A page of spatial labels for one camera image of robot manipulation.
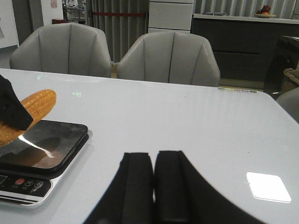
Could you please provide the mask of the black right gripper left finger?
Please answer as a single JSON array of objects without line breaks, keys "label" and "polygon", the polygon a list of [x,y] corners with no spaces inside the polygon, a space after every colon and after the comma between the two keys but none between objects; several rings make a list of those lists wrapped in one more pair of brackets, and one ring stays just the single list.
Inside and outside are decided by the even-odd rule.
[{"label": "black right gripper left finger", "polygon": [[85,224],[150,224],[153,169],[147,153],[125,153],[117,173]]}]

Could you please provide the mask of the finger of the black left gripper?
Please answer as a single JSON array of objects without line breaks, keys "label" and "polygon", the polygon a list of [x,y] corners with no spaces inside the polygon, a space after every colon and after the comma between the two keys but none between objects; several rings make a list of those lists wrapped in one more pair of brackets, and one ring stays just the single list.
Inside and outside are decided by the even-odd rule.
[{"label": "finger of the black left gripper", "polygon": [[17,98],[10,81],[0,76],[0,120],[10,127],[25,131],[33,118]]}]

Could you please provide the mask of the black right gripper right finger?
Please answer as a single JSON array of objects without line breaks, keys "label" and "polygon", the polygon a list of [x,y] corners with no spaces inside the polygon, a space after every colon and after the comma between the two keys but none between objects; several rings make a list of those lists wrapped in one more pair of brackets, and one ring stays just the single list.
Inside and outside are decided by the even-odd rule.
[{"label": "black right gripper right finger", "polygon": [[182,151],[160,151],[155,163],[159,224],[260,224],[219,193]]}]

